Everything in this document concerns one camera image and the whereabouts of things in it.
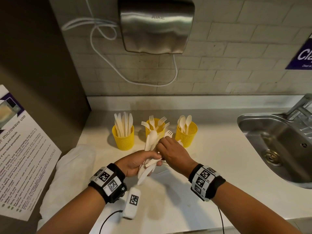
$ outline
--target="microwave instructions sign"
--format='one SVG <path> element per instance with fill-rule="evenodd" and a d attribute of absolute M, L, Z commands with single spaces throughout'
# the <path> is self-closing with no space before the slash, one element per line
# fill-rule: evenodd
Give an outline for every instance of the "microwave instructions sign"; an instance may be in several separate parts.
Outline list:
<path fill-rule="evenodd" d="M 286 67 L 287 70 L 312 70 L 312 35 Z"/>
<path fill-rule="evenodd" d="M 0 215 L 27 221 L 61 151 L 0 85 Z"/>

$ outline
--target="left hand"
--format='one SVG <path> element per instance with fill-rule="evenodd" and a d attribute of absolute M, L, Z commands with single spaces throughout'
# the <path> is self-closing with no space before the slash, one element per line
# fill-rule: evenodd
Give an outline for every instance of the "left hand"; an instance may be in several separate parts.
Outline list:
<path fill-rule="evenodd" d="M 126 177 L 133 177 L 138 174 L 139 166 L 148 158 L 160 159 L 161 155 L 155 151 L 139 150 L 119 159 L 115 165 L 123 171 Z M 161 166 L 162 161 L 158 161 L 156 165 Z"/>

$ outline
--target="yellow utensil holder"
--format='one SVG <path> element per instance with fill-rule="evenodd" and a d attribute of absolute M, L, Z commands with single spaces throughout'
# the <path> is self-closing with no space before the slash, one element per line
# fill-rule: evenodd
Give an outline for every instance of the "yellow utensil holder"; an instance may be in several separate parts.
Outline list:
<path fill-rule="evenodd" d="M 181 140 L 184 148 L 189 147 L 197 133 L 197 129 L 197 125 L 194 122 L 191 122 L 191 124 L 189 125 L 189 134 L 184 134 L 181 132 L 180 127 L 177 126 L 177 132 L 175 137 L 176 141 Z"/>
<path fill-rule="evenodd" d="M 158 125 L 159 119 L 158 118 L 154 118 L 154 121 L 155 121 L 155 124 Z M 150 128 L 153 127 L 153 129 L 154 129 L 154 126 L 151 126 L 149 120 L 147 120 L 147 124 L 150 125 Z M 157 129 L 157 134 L 158 135 L 162 135 L 162 137 L 165 135 L 165 129 L 163 128 L 164 125 L 165 125 L 165 122 L 161 126 L 159 126 L 159 128 Z M 149 135 L 149 133 L 150 133 L 150 131 L 145 127 L 145 136 L 147 137 Z"/>
<path fill-rule="evenodd" d="M 127 137 L 118 137 L 117 136 L 117 130 L 116 130 L 115 126 L 113 126 L 112 133 L 113 133 L 113 136 L 115 138 L 117 147 L 120 150 L 123 150 L 123 151 L 129 150 L 135 144 L 135 128 L 133 125 L 131 127 L 131 134 Z"/>

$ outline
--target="countertop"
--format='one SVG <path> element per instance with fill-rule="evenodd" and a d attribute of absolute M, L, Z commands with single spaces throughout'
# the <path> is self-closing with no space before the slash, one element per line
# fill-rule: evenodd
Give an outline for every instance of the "countertop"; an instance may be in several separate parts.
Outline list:
<path fill-rule="evenodd" d="M 88 118 L 78 144 L 96 148 L 94 172 L 119 158 L 144 149 L 145 131 L 139 125 L 149 115 L 166 116 L 169 129 L 176 131 L 180 115 L 189 115 L 198 126 L 192 145 L 186 150 L 199 163 L 209 165 L 228 182 L 268 206 L 285 219 L 312 216 L 312 190 L 294 186 L 278 177 L 262 161 L 237 125 L 237 117 L 247 113 L 276 113 L 286 109 L 218 109 L 131 111 L 134 117 L 135 145 L 131 150 L 116 148 L 111 128 L 113 111 L 95 111 Z M 137 177 L 126 178 L 128 188 L 142 192 L 134 220 L 112 216 L 102 233 L 165 234 L 222 227 L 216 205 L 203 202 L 191 190 L 188 180 L 168 167 L 160 167 L 141 186 Z M 115 210 L 123 209 L 123 201 L 105 206 L 90 233 L 99 233 L 103 221 Z M 224 226 L 232 224 L 223 215 Z"/>

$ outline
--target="black cable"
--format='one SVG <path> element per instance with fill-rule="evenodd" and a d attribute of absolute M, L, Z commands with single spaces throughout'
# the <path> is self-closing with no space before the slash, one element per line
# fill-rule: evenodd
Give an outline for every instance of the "black cable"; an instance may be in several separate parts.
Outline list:
<path fill-rule="evenodd" d="M 109 219 L 113 214 L 115 214 L 115 213 L 121 213 L 121 212 L 122 212 L 122 210 L 117 210 L 117 211 L 111 213 L 111 214 L 107 217 L 107 219 Z M 102 224 L 102 226 L 101 226 L 101 229 L 99 230 L 99 234 L 101 234 L 102 227 L 103 227 L 104 223 L 107 221 L 107 219 L 105 219 L 105 221 L 103 222 L 103 224 Z"/>
<path fill-rule="evenodd" d="M 222 219 L 222 215 L 221 215 L 221 211 L 219 209 L 219 213 L 220 213 L 220 216 L 221 216 L 221 222 L 222 222 L 222 230 L 223 230 L 223 234 L 224 234 L 224 226 L 223 226 L 223 219 Z"/>

